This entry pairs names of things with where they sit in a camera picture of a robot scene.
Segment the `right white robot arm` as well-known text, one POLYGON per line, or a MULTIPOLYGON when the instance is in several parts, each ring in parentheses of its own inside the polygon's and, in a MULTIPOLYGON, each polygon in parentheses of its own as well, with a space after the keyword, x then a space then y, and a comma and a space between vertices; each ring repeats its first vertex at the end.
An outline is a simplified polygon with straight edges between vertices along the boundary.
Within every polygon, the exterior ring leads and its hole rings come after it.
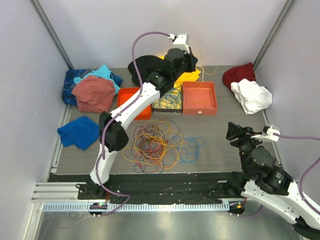
POLYGON ((294 139, 282 135, 273 125, 265 125, 261 132, 251 127, 228 123, 226 139, 239 150, 241 172, 233 172, 226 183, 226 193, 233 198, 242 196, 252 199, 281 216, 304 238, 320 238, 320 206, 303 192, 303 181, 307 174, 319 164, 316 160, 299 181, 276 165, 263 142, 277 142, 280 138, 294 139))

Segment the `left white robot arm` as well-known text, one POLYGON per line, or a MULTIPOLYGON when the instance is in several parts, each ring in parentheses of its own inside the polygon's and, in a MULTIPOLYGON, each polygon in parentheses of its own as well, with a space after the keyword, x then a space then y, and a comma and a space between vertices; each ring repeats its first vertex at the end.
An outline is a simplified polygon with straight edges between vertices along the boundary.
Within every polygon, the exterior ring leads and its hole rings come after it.
POLYGON ((153 102, 160 99, 174 87, 183 73, 195 71, 198 59, 191 48, 174 47, 168 50, 159 68, 153 71, 140 85, 140 89, 120 107, 111 113, 102 112, 99 116, 99 154, 86 182, 76 184, 78 199, 100 200, 110 194, 105 183, 117 154, 128 144, 126 129, 131 122, 153 102))

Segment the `yellow cloth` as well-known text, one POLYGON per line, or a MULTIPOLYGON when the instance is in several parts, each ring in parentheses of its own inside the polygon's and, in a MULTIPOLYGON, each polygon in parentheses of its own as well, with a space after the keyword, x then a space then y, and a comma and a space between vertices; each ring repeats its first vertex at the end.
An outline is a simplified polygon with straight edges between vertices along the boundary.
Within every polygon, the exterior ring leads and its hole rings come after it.
POLYGON ((195 69, 193 72, 185 72, 183 73, 176 81, 176 84, 182 84, 183 82, 196 82, 200 76, 203 73, 203 67, 202 66, 197 66, 200 67, 200 70, 198 68, 195 69))

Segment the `salmon pink drawer box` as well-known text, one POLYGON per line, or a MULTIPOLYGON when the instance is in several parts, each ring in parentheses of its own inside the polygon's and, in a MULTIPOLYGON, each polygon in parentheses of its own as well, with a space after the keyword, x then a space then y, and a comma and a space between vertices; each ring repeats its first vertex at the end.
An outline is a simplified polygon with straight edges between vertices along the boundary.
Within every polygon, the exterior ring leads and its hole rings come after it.
POLYGON ((183 115, 215 116, 218 102, 212 81, 185 81, 182 83, 183 115))

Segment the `white cloth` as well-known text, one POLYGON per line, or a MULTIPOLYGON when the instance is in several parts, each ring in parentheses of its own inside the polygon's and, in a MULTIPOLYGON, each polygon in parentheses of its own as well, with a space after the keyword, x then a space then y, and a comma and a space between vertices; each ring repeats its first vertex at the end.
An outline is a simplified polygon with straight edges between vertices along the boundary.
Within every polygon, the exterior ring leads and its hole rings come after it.
POLYGON ((256 81, 244 78, 240 82, 232 82, 230 88, 247 115, 265 110, 273 103, 273 95, 256 81))

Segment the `black cloth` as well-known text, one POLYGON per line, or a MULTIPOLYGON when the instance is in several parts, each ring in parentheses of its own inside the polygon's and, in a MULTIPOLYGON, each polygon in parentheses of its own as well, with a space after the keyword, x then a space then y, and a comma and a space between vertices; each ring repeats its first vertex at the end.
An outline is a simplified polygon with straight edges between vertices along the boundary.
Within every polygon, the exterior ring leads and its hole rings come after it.
MULTIPOLYGON (((143 55, 138 57, 136 60, 136 65, 139 70, 142 82, 144 83, 146 81, 146 78, 154 71, 158 69, 158 67, 163 62, 163 59, 160 57, 154 56, 154 55, 143 55)), ((128 70, 131 73, 131 80, 134 85, 140 86, 140 81, 138 78, 137 71, 135 69, 134 63, 131 62, 128 65, 128 70)))

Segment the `gold metal tin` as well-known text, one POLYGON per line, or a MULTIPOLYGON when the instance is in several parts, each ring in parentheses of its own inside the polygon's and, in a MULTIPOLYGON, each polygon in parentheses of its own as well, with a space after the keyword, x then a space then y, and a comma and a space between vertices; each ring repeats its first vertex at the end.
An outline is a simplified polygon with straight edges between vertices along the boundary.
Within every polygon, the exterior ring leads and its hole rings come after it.
POLYGON ((183 86, 175 83, 174 87, 165 93, 160 99, 152 103, 153 113, 175 113, 183 111, 183 86))

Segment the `dark red cloth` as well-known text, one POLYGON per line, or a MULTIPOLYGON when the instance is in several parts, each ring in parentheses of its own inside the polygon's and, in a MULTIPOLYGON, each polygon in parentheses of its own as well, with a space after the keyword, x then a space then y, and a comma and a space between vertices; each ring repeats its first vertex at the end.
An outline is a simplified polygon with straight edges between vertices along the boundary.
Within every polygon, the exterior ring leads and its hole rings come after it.
POLYGON ((223 84, 231 91, 232 83, 239 83, 241 80, 257 81, 252 62, 230 68, 222 76, 223 84))

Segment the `orange plastic box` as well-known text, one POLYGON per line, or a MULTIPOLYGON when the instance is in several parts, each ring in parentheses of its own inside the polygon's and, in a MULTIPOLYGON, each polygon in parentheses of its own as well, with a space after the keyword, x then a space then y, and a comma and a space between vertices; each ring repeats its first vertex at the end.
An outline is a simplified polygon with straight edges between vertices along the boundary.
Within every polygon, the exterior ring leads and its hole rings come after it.
MULTIPOLYGON (((127 100, 129 100, 136 92, 140 90, 139 87, 121 88, 117 94, 117 107, 120 107, 127 100)), ((152 117, 152 106, 147 106, 135 120, 149 120, 152 117)))

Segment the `light blue cloth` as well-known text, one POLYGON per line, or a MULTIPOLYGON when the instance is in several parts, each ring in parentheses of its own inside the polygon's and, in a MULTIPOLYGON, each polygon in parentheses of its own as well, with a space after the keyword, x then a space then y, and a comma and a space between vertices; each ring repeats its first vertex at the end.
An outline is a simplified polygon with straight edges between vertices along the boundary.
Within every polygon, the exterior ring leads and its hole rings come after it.
POLYGON ((87 69, 84 73, 82 73, 80 76, 77 76, 73 79, 73 82, 77 85, 80 83, 83 79, 85 79, 88 76, 94 76, 94 77, 101 77, 107 80, 110 80, 113 82, 114 88, 115 88, 115 95, 118 94, 119 90, 121 89, 121 84, 123 83, 123 79, 115 75, 106 64, 103 64, 98 69, 87 69))

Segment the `salmon red cloth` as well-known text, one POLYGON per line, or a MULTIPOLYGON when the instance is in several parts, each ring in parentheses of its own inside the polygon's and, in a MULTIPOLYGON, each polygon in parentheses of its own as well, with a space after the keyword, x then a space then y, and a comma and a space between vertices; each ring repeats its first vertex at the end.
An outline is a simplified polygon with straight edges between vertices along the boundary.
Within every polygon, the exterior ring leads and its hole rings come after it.
POLYGON ((80 81, 71 93, 75 96, 80 112, 102 113, 109 111, 116 88, 109 79, 89 75, 80 81))

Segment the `blue plaid cloth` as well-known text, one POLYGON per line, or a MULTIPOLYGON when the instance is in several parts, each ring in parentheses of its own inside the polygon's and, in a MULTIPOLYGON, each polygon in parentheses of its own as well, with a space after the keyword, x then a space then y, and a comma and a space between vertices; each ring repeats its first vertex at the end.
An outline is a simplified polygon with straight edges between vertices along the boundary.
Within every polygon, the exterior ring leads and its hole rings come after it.
POLYGON ((72 90, 76 86, 74 79, 83 77, 90 71, 90 69, 71 69, 66 71, 61 94, 61 98, 66 105, 77 106, 76 97, 72 94, 72 90))

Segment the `royal blue cloth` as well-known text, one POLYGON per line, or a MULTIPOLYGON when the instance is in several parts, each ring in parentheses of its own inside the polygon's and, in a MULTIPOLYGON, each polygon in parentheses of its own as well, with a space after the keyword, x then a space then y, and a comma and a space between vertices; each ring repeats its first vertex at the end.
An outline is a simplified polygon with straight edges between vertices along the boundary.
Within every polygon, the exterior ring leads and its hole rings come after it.
POLYGON ((76 146, 85 151, 100 136, 99 125, 87 116, 79 117, 57 129, 64 147, 76 146))

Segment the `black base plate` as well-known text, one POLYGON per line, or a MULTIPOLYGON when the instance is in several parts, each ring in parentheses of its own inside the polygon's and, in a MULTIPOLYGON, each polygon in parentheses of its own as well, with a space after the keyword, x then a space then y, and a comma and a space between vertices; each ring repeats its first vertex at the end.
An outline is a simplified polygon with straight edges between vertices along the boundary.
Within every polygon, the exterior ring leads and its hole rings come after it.
POLYGON ((112 204, 219 204, 240 198, 247 177, 241 172, 117 174, 104 186, 76 184, 80 200, 108 199, 112 204))

